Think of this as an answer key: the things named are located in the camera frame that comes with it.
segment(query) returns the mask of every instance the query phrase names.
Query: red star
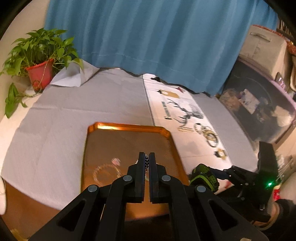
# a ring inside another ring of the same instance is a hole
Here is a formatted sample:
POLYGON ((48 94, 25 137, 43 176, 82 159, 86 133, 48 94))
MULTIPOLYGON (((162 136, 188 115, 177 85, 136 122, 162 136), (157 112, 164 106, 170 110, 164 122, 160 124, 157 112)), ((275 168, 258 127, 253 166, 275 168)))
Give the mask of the red star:
POLYGON ((182 93, 185 92, 185 90, 182 90, 180 87, 176 88, 177 90, 181 91, 182 93))

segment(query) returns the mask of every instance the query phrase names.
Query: metal tray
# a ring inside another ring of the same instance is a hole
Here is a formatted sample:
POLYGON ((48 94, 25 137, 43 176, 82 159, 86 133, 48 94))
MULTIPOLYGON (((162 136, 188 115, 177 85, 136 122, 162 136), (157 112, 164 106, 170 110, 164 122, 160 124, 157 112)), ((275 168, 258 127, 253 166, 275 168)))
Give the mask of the metal tray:
MULTIPOLYGON (((105 186, 127 173, 139 152, 155 153, 156 162, 165 166, 167 174, 188 185, 188 177, 168 130, 157 126, 137 126, 97 122, 88 128, 82 168, 81 190, 91 184, 105 186), (112 163, 120 160, 120 166, 112 163)), ((127 204, 126 220, 159 216, 168 213, 167 204, 149 202, 149 182, 145 182, 142 204, 127 204)))

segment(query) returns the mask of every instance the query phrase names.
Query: red flower pot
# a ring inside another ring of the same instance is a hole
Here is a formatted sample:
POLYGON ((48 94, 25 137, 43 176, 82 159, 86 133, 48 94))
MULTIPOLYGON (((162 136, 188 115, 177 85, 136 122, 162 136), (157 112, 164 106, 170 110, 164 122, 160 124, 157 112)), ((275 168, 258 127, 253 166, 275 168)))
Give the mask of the red flower pot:
POLYGON ((52 76, 52 64, 54 59, 50 59, 41 64, 27 67, 26 71, 29 74, 31 84, 34 91, 42 92, 45 87, 51 82, 52 76))

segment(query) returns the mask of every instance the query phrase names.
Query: blue curtain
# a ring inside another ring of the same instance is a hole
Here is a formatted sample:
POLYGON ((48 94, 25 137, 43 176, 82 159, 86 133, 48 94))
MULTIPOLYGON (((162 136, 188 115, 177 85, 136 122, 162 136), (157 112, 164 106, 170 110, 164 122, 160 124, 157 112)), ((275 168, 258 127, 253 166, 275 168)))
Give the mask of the blue curtain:
POLYGON ((46 29, 75 36, 96 67, 151 73, 194 92, 223 86, 249 26, 275 29, 263 0, 51 0, 46 29))

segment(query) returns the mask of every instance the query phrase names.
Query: triangular cutout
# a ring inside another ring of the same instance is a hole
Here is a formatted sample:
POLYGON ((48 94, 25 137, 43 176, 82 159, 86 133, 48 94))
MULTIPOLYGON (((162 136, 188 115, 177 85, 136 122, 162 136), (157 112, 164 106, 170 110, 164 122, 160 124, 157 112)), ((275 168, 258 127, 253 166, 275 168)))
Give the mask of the triangular cutout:
POLYGON ((221 208, 215 201, 211 200, 209 201, 209 204, 214 212, 220 228, 223 231, 235 227, 238 224, 237 220, 228 214, 223 208, 221 208))
POLYGON ((85 201, 80 201, 69 213, 66 214, 59 222, 58 226, 63 227, 69 231, 74 231, 77 222, 80 218, 82 210, 84 208, 85 201))

